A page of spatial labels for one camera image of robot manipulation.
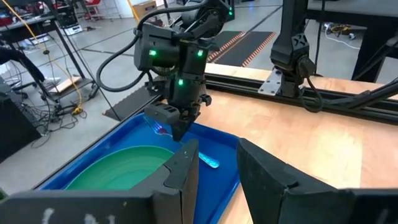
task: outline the wire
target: wire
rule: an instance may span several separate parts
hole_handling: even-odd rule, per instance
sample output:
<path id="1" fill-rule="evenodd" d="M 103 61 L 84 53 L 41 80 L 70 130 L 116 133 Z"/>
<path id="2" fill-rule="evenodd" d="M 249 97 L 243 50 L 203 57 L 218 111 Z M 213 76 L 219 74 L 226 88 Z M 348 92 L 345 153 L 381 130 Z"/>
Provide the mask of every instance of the wire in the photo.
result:
<path id="1" fill-rule="evenodd" d="M 130 88 L 132 88 L 133 86 L 137 85 L 139 83 L 139 81 L 143 78 L 143 76 L 145 75 L 145 72 L 141 73 L 132 83 L 123 86 L 123 87 L 119 87 L 119 88 L 111 88 L 106 86 L 102 80 L 101 80 L 101 74 L 102 71 L 104 69 L 105 66 L 107 66 L 112 60 L 114 60 L 116 57 L 122 55 L 123 53 L 125 53 L 127 50 L 129 50 L 132 46 L 134 46 L 134 44 L 136 44 L 136 42 L 138 41 L 138 38 L 141 35 L 141 31 L 142 31 L 142 26 L 144 25 L 145 21 L 148 20 L 149 18 L 151 18 L 152 16 L 156 16 L 159 14 L 164 14 L 164 13 L 173 13 L 173 12 L 186 12 L 186 11 L 193 11 L 196 9 L 201 8 L 202 6 L 205 6 L 208 3 L 209 0 L 204 0 L 203 2 L 193 5 L 193 6 L 183 6 L 183 7 L 175 7 L 175 8 L 166 8 L 166 9 L 158 9 L 155 11 L 152 11 L 148 14 L 146 14 L 139 22 L 137 25 L 137 29 L 136 29 L 136 36 L 133 38 L 133 40 L 127 44 L 127 46 L 123 47 L 123 49 L 117 51 L 116 53 L 112 54 L 108 59 L 106 59 L 98 68 L 97 72 L 96 72 L 96 80 L 97 80 L 97 84 L 98 86 L 100 86 L 101 88 L 103 88 L 106 91 L 110 91 L 110 92 L 121 92 L 121 91 L 126 91 Z"/>
<path id="2" fill-rule="evenodd" d="M 42 45 L 42 43 L 39 42 L 39 40 L 37 39 L 37 36 L 33 33 L 32 29 L 29 27 L 29 25 L 26 23 L 26 21 L 20 15 L 18 15 L 18 13 L 7 3 L 6 0 L 1 0 L 1 1 L 25 25 L 26 29 L 30 32 L 32 37 L 36 40 L 38 46 L 43 50 L 43 53 L 47 51 L 47 54 L 49 55 L 49 51 Z M 79 104 L 77 105 L 77 107 L 73 113 L 74 114 L 81 113 L 83 111 L 83 109 L 81 108 L 83 98 L 81 97 L 80 89 L 76 86 L 76 83 L 73 81 L 73 78 L 55 60 L 50 59 L 50 62 L 54 63 L 55 66 L 57 66 L 67 76 L 67 78 L 70 79 L 70 81 L 71 81 L 73 87 L 76 89 L 76 92 L 79 97 Z"/>
<path id="3" fill-rule="evenodd" d="M 320 40 L 321 40 L 321 32 L 322 32 L 322 25 L 323 25 L 323 15 L 325 13 L 325 0 L 322 0 L 322 9 L 321 9 L 321 20 L 319 21 L 319 28 L 318 28 L 318 37 L 317 37 L 317 51 L 315 53 L 315 69 L 314 69 L 314 74 L 317 74 L 317 67 L 318 67 L 318 57 L 319 57 L 319 49 L 320 49 Z M 315 99 L 315 101 L 318 101 L 319 104 L 317 107 L 313 108 L 310 107 L 309 105 L 305 104 L 304 102 L 304 91 L 305 91 L 305 87 L 303 87 L 301 90 L 299 90 L 299 95 L 300 95 L 300 101 L 301 104 L 303 105 L 303 107 L 312 113 L 317 113 L 320 112 L 323 109 L 324 106 L 324 101 L 323 98 L 321 96 L 321 94 L 319 93 L 319 91 L 315 88 L 315 86 L 313 85 L 313 83 L 311 82 L 310 77 L 307 77 L 307 82 L 310 85 L 310 88 L 314 91 L 314 93 L 316 94 L 317 98 Z"/>
<path id="4" fill-rule="evenodd" d="M 345 44 L 345 45 L 347 45 L 347 47 L 350 47 L 350 48 L 352 48 L 352 49 L 356 49 L 356 50 L 359 50 L 359 49 L 361 49 L 360 47 L 354 47 L 354 46 L 352 46 L 352 45 L 350 45 L 350 44 L 347 44 L 346 42 L 344 42 L 344 41 L 342 41 L 342 40 L 337 40 L 337 39 L 334 39 L 334 38 L 328 37 L 328 34 L 327 34 L 327 29 L 325 29 L 325 37 L 326 37 L 327 39 L 329 39 L 329 40 L 333 40 L 333 41 L 336 41 L 336 42 L 339 42 L 339 43 Z"/>
<path id="5" fill-rule="evenodd" d="M 317 107 L 314 107 L 314 108 L 313 108 L 313 107 L 307 105 L 307 104 L 304 102 L 303 94 L 304 94 L 304 91 L 305 91 L 305 87 L 303 87 L 303 88 L 299 91 L 301 104 L 302 104 L 303 107 L 304 107 L 307 111 L 309 111 L 309 112 L 312 112 L 312 113 L 320 112 L 320 111 L 323 109 L 323 106 L 324 106 L 324 104 L 325 104 L 324 101 L 323 101 L 323 98 L 322 98 L 321 94 L 319 93 L 319 91 L 315 88 L 315 86 L 314 86 L 313 83 L 311 82 L 311 79 L 310 79 L 310 78 L 307 78 L 307 82 L 308 82 L 308 84 L 310 85 L 310 88 L 311 88 L 311 89 L 314 91 L 314 93 L 316 94 L 317 97 L 315 98 L 315 101 L 318 101 L 319 104 L 318 104 Z"/>

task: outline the white wall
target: white wall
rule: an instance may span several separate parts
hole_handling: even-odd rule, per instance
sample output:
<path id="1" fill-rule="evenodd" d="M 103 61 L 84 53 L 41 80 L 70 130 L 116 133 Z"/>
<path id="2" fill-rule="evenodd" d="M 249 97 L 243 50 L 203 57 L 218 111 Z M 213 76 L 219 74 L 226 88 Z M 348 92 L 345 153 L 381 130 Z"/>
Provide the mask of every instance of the white wall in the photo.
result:
<path id="1" fill-rule="evenodd" d="M 119 13 L 122 18 L 134 17 L 132 15 L 131 8 L 130 8 L 130 5 L 127 0 L 114 0 L 115 3 L 113 3 L 113 0 L 102 0 L 102 1 L 104 1 L 108 7 L 113 7 L 116 3 L 116 7 L 118 7 Z M 140 3 L 143 3 L 146 1 L 148 1 L 148 0 L 130 0 L 131 4 L 133 4 L 133 5 L 140 4 Z M 173 3 L 174 0 L 167 0 L 167 2 L 170 4 L 170 3 Z M 163 6 L 164 5 L 163 0 L 156 0 L 156 5 Z"/>

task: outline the blue tray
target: blue tray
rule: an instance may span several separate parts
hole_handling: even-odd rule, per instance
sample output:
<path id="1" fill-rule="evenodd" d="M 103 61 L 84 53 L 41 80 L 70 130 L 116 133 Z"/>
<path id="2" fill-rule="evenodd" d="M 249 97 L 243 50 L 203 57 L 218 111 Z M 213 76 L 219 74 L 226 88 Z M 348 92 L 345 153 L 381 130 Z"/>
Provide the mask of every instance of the blue tray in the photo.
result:
<path id="1" fill-rule="evenodd" d="M 217 223 L 239 184 L 236 165 L 238 138 L 200 124 L 193 124 L 182 141 L 187 142 L 189 139 L 197 139 L 199 151 L 220 162 L 219 168 L 212 169 L 203 161 L 199 161 L 199 186 L 194 221 L 195 224 Z M 98 159 L 121 149 L 141 145 L 160 146 L 173 152 L 181 147 L 169 136 L 155 134 L 146 124 L 143 114 L 139 114 L 121 123 L 38 189 L 64 189 L 80 172 Z"/>

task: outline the electronic equipment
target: electronic equipment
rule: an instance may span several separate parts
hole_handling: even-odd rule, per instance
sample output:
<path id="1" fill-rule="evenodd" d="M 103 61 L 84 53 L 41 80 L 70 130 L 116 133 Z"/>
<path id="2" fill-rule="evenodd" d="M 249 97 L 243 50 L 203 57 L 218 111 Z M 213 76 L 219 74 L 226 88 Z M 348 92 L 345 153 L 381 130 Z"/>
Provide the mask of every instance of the electronic equipment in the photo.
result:
<path id="1" fill-rule="evenodd" d="M 42 137 L 36 118 L 22 107 L 22 97 L 0 77 L 0 162 Z"/>

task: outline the yellow cable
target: yellow cable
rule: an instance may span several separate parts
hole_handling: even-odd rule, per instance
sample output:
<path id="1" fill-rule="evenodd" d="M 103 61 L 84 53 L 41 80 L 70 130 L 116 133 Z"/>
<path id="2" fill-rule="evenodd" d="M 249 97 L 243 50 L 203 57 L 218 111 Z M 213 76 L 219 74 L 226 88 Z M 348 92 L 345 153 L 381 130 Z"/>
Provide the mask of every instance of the yellow cable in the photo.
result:
<path id="1" fill-rule="evenodd" d="M 42 43 L 39 42 L 39 40 L 37 39 L 37 36 L 33 33 L 32 29 L 30 29 L 30 27 L 26 23 L 26 21 L 20 15 L 18 15 L 18 13 L 10 5 L 8 5 L 6 0 L 1 0 L 1 1 L 26 26 L 26 29 L 30 32 L 32 37 L 36 40 L 38 46 L 43 51 L 47 50 L 47 48 L 45 46 L 43 46 Z M 71 81 L 73 87 L 76 89 L 76 92 L 77 92 L 77 94 L 79 96 L 79 104 L 77 105 L 76 109 L 72 112 L 72 114 L 80 114 L 83 111 L 83 109 L 81 108 L 81 105 L 83 103 L 83 98 L 81 97 L 80 89 L 76 86 L 75 82 L 73 82 L 72 76 L 68 72 L 66 72 L 56 61 L 52 60 L 51 57 L 50 57 L 50 54 L 48 54 L 48 56 L 49 56 L 49 59 L 50 59 L 50 63 L 54 63 L 67 76 L 67 78 Z"/>

